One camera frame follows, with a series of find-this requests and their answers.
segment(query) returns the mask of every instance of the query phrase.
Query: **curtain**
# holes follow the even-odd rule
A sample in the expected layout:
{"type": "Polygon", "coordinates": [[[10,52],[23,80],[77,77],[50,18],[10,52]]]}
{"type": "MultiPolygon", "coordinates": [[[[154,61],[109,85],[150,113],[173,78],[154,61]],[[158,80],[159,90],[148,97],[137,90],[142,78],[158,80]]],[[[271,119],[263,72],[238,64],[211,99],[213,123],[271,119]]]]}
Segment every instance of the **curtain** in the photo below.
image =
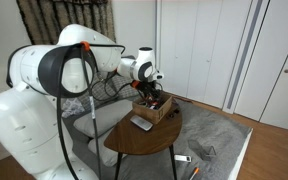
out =
{"type": "Polygon", "coordinates": [[[80,24],[115,41],[111,0],[17,0],[32,44],[56,44],[62,29],[80,24]]]}

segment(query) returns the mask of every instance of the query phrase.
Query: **table leg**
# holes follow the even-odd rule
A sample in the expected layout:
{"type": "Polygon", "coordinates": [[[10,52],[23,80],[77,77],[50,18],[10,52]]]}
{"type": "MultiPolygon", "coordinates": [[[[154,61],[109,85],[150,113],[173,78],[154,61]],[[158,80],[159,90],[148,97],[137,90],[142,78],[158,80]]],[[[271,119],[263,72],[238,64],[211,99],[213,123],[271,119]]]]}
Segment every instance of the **table leg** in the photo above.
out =
{"type": "Polygon", "coordinates": [[[172,161],[172,167],[173,167],[174,179],[177,180],[177,174],[176,174],[176,167],[175,167],[175,159],[174,159],[174,148],[173,148],[173,144],[169,147],[169,149],[170,149],[170,154],[171,154],[171,161],[172,161]]]}
{"type": "Polygon", "coordinates": [[[115,170],[115,180],[117,180],[117,178],[118,178],[118,173],[120,171],[122,156],[123,156],[123,153],[118,153],[118,155],[117,155],[117,165],[116,165],[116,170],[115,170]]]}

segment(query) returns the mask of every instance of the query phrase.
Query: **cable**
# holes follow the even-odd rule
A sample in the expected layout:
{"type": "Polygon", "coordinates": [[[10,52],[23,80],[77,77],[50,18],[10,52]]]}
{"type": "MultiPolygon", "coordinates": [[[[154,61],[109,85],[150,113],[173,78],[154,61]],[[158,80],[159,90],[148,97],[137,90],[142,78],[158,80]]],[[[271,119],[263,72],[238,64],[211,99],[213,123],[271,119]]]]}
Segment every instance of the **cable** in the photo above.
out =
{"type": "Polygon", "coordinates": [[[140,91],[140,90],[137,90],[137,92],[138,92],[138,94],[141,96],[141,98],[146,102],[146,99],[145,99],[145,97],[143,96],[143,94],[141,93],[141,91],[140,91]]]}
{"type": "Polygon", "coordinates": [[[106,85],[108,84],[108,81],[109,81],[110,79],[112,79],[116,74],[117,74],[117,71],[115,71],[114,74],[112,74],[111,76],[109,76],[108,78],[106,78],[106,79],[105,79],[105,83],[104,83],[105,93],[106,93],[108,96],[111,96],[111,97],[115,96],[115,94],[110,95],[110,93],[107,92],[107,88],[106,88],[107,86],[106,86],[106,85]]]}
{"type": "Polygon", "coordinates": [[[125,49],[126,49],[125,46],[118,45],[118,44],[90,44],[90,46],[95,46],[95,47],[121,47],[121,48],[123,48],[121,54],[123,54],[125,49]]]}
{"type": "Polygon", "coordinates": [[[161,83],[155,82],[156,84],[158,84],[161,87],[161,90],[163,91],[163,86],[161,83]]]}
{"type": "MultiPolygon", "coordinates": [[[[96,64],[96,59],[95,56],[93,54],[93,52],[91,53],[93,55],[93,58],[95,60],[95,64],[96,64]]],[[[82,66],[83,66],[83,72],[84,72],[84,76],[85,76],[85,80],[86,80],[86,84],[87,84],[87,89],[88,89],[88,94],[90,96],[90,104],[91,106],[94,106],[94,103],[91,102],[92,99],[92,91],[90,89],[90,81],[88,79],[88,75],[87,75],[87,70],[86,70],[86,65],[85,65],[85,61],[84,61],[84,56],[83,56],[83,48],[81,48],[81,61],[82,61],[82,66]]],[[[98,171],[99,171],[99,179],[102,179],[102,173],[101,173],[101,159],[100,159],[100,150],[99,150],[99,145],[98,145],[98,131],[97,131],[97,125],[96,125],[96,118],[95,115],[92,116],[93,119],[93,125],[94,125],[94,131],[95,131],[95,143],[96,143],[96,152],[97,152],[97,165],[98,165],[98,171]]]]}
{"type": "MultiPolygon", "coordinates": [[[[123,50],[121,52],[121,54],[125,51],[125,47],[122,46],[122,45],[113,45],[113,44],[90,44],[92,46],[97,46],[97,47],[122,47],[123,50]]],[[[57,106],[57,110],[56,110],[56,113],[57,113],[57,127],[58,127],[58,134],[59,134],[59,139],[60,139],[60,143],[61,143],[61,148],[62,148],[62,151],[63,151],[63,155],[64,155],[64,159],[66,161],[66,164],[67,164],[67,167],[68,169],[70,170],[73,178],[75,180],[79,180],[73,167],[72,167],[72,164],[70,162],[70,159],[68,157],[68,154],[67,154],[67,150],[66,150],[66,146],[65,146],[65,140],[64,140],[64,136],[63,136],[63,129],[62,129],[62,109],[61,109],[61,96],[62,96],[62,75],[63,75],[63,68],[64,68],[64,61],[68,55],[68,53],[73,49],[73,48],[76,48],[76,47],[82,47],[82,44],[81,43],[78,43],[78,44],[73,44],[71,46],[68,47],[68,49],[66,50],[64,56],[63,56],[63,60],[61,62],[61,66],[59,67],[59,76],[58,76],[58,92],[57,92],[57,101],[56,101],[56,106],[57,106]]],[[[95,60],[95,68],[96,68],[96,71],[98,72],[98,67],[97,67],[97,63],[96,63],[96,59],[95,59],[95,56],[93,54],[92,51],[89,51],[90,52],[90,55],[94,58],[95,60]]],[[[92,97],[92,92],[91,92],[91,89],[90,89],[90,83],[89,83],[89,79],[88,79],[88,75],[87,75],[87,70],[86,70],[86,65],[85,65],[85,61],[84,61],[84,57],[83,57],[83,49],[81,48],[81,60],[82,60],[82,65],[83,65],[83,71],[84,71],[84,75],[85,75],[85,79],[86,79],[86,82],[87,82],[87,86],[88,86],[88,92],[89,92],[89,95],[90,97],[92,97]]],[[[100,164],[100,154],[99,154],[99,146],[98,146],[98,133],[97,133],[97,126],[96,126],[96,118],[94,116],[93,118],[93,123],[94,123],[94,130],[95,130],[95,141],[96,141],[96,151],[97,151],[97,155],[98,155],[98,168],[99,168],[99,177],[101,179],[101,164],[100,164]]]]}
{"type": "MultiPolygon", "coordinates": [[[[96,86],[96,85],[97,85],[98,83],[100,83],[100,82],[102,82],[102,81],[97,81],[96,83],[93,84],[93,86],[92,86],[92,88],[91,88],[92,93],[93,93],[94,86],[96,86]]],[[[126,86],[130,86],[130,85],[131,85],[131,83],[126,83],[126,84],[124,84],[123,86],[121,86],[121,87],[115,92],[115,94],[109,95],[109,96],[111,96],[111,97],[109,97],[109,98],[99,99],[99,98],[97,98],[97,97],[95,97],[95,96],[93,96],[93,98],[94,98],[95,100],[97,100],[97,101],[111,101],[111,100],[114,100],[114,99],[116,99],[116,98],[118,97],[118,93],[119,93],[122,89],[124,89],[126,86]]]]}
{"type": "Polygon", "coordinates": [[[63,155],[64,155],[64,159],[66,161],[67,167],[70,170],[73,178],[75,180],[78,180],[78,177],[72,167],[72,164],[70,162],[70,159],[68,157],[67,151],[66,151],[66,147],[65,147],[65,141],[64,141],[64,136],[63,136],[63,129],[62,129],[62,109],[61,109],[61,96],[62,96],[62,75],[63,75],[63,67],[64,67],[64,60],[66,59],[66,56],[68,55],[68,52],[70,52],[73,48],[80,46],[80,44],[74,44],[72,46],[69,46],[68,49],[66,50],[64,56],[63,56],[63,60],[61,63],[61,66],[59,68],[59,76],[58,76],[58,91],[57,91],[57,100],[56,100],[56,112],[57,112],[57,127],[58,127],[58,134],[59,134],[59,138],[60,138],[60,142],[61,142],[61,147],[62,147],[62,151],[63,151],[63,155]]]}

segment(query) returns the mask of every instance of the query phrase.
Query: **small object on floor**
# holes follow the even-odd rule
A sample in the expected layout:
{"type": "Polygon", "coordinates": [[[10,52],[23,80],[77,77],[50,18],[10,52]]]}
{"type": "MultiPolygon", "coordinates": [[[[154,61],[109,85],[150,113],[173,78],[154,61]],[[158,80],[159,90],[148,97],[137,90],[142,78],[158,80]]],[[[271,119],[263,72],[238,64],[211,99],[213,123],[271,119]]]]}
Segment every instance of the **small object on floor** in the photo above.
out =
{"type": "Polygon", "coordinates": [[[153,124],[146,121],[145,119],[143,119],[142,117],[138,116],[138,115],[134,115],[131,118],[131,121],[137,125],[138,127],[140,127],[141,129],[148,131],[152,128],[153,124]]]}
{"type": "Polygon", "coordinates": [[[203,161],[211,161],[216,157],[214,146],[202,146],[198,141],[188,140],[189,148],[203,161]]]}
{"type": "Polygon", "coordinates": [[[185,161],[185,162],[191,162],[192,161],[191,156],[183,156],[183,155],[174,155],[174,159],[176,161],[185,161]]]}
{"type": "Polygon", "coordinates": [[[192,179],[194,178],[194,176],[198,173],[198,171],[199,171],[199,168],[196,167],[196,168],[194,169],[194,173],[192,174],[190,180],[192,180],[192,179]]]}

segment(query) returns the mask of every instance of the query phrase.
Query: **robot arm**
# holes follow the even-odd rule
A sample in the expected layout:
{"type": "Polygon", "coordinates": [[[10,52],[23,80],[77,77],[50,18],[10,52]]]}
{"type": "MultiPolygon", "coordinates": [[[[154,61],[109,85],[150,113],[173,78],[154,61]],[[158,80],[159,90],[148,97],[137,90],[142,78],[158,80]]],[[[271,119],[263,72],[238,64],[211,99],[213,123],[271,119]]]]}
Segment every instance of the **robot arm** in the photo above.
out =
{"type": "Polygon", "coordinates": [[[10,79],[16,86],[24,81],[42,94],[56,96],[61,63],[63,97],[79,96],[87,84],[81,59],[87,62],[88,78],[96,71],[117,72],[137,81],[156,80],[163,74],[155,69],[155,56],[151,48],[140,48],[136,60],[121,58],[121,48],[102,34],[80,25],[69,25],[60,34],[57,45],[36,45],[19,49],[10,58],[10,79]],[[94,56],[72,45],[86,41],[94,56]]]}
{"type": "MultiPolygon", "coordinates": [[[[61,89],[61,97],[79,96],[89,85],[85,77],[92,80],[98,71],[117,70],[137,81],[163,77],[155,69],[151,48],[141,48],[136,60],[121,58],[121,52],[121,46],[107,37],[80,25],[69,25],[62,31],[58,44],[26,46],[11,55],[7,81],[13,88],[0,93],[0,141],[28,173],[37,179],[72,177],[60,150],[57,127],[61,129],[62,123],[56,121],[56,110],[43,95],[58,97],[61,89]],[[84,50],[81,41],[91,45],[90,52],[84,50]]],[[[97,179],[74,155],[73,141],[62,127],[67,154],[74,160],[73,168],[85,169],[77,171],[78,177],[97,179]]]]}

